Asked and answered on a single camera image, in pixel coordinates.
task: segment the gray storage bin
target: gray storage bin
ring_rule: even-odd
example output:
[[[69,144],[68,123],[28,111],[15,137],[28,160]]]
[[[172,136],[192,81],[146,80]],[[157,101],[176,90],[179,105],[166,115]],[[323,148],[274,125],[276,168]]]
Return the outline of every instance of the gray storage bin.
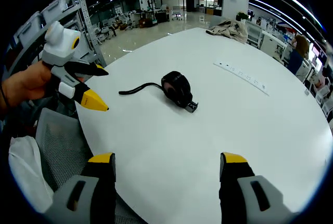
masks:
[[[20,27],[18,35],[23,47],[43,28],[42,15],[39,11],[35,12],[27,22]]]
[[[46,24],[52,23],[64,10],[67,9],[68,0],[54,0],[43,11]]]

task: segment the person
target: person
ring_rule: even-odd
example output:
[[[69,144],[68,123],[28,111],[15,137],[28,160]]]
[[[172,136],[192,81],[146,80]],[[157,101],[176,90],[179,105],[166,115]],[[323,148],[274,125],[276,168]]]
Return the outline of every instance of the person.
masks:
[[[326,67],[324,67],[322,69],[322,73],[319,74],[318,76],[316,76],[315,78],[313,78],[312,83],[316,87],[317,91],[322,89],[326,85],[325,80],[327,77],[328,77],[328,69]]]
[[[256,21],[257,25],[261,25],[261,17],[258,17],[258,20]]]
[[[45,96],[46,84],[51,79],[50,68],[39,61],[26,70],[15,73],[1,84],[0,116],[1,119],[11,108],[25,100],[40,99]]]
[[[297,35],[292,41],[293,45],[296,43],[296,48],[290,53],[289,64],[287,69],[294,75],[296,75],[298,69],[301,67],[303,59],[308,59],[309,43],[305,37]]]

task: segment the white plastic bag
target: white plastic bag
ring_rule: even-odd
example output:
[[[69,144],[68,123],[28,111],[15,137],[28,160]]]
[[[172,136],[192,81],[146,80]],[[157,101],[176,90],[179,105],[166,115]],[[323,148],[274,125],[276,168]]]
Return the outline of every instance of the white plastic bag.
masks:
[[[44,180],[41,154],[36,140],[29,136],[12,138],[8,161],[25,198],[37,212],[46,212],[53,202],[53,190]]]

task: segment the office desk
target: office desk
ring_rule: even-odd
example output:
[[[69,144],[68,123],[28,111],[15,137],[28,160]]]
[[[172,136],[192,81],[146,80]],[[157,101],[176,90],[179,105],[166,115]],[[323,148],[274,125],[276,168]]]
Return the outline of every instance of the office desk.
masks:
[[[266,84],[270,96],[213,64],[230,62]],[[332,134],[315,99],[285,67],[260,50],[204,29],[179,32],[145,45],[106,67],[87,84],[108,112],[77,105],[94,155],[116,154],[116,188],[148,223],[221,223],[220,153],[244,156],[298,211],[329,161]],[[194,113],[156,87],[128,96],[170,71],[190,82]]]

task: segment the shelf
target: shelf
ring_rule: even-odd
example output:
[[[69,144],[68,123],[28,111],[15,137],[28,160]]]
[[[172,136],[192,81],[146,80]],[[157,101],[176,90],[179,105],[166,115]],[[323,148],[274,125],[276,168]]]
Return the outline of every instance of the shelf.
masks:
[[[80,8],[81,8],[80,5],[75,5],[69,9],[67,9],[66,11],[64,11],[62,14],[60,14],[57,18],[54,19],[54,21],[61,21],[62,19],[66,18],[67,16],[70,16],[73,13],[77,12]],[[40,29],[39,32],[34,36],[34,38],[32,38],[29,41],[27,46],[20,52],[20,54],[17,56],[14,63],[10,67],[9,75],[13,74],[13,72],[15,71],[15,67],[17,66],[17,64],[21,60],[21,58],[28,52],[28,50],[30,50],[31,47],[36,46],[35,42],[37,42],[37,40],[39,40],[42,36],[44,36],[47,29],[51,26],[52,23],[46,24],[46,26],[44,26],[42,29]]]

